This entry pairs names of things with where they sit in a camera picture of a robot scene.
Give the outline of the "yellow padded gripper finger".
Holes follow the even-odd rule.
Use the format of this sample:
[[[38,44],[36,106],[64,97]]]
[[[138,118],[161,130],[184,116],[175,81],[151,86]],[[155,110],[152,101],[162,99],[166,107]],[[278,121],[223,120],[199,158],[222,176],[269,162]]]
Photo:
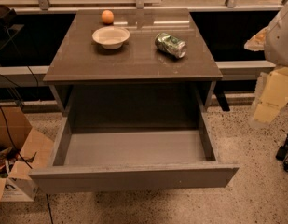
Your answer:
[[[288,104],[288,67],[261,73],[256,81],[249,124],[260,129],[268,126]]]

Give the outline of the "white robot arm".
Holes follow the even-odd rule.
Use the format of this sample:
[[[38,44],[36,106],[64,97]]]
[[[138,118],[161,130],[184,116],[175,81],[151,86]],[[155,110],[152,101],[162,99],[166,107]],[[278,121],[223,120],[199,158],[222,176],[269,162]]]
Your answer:
[[[253,128],[263,128],[288,104],[288,1],[244,48],[263,50],[265,59],[275,65],[270,73],[260,73],[254,91],[249,124]]]

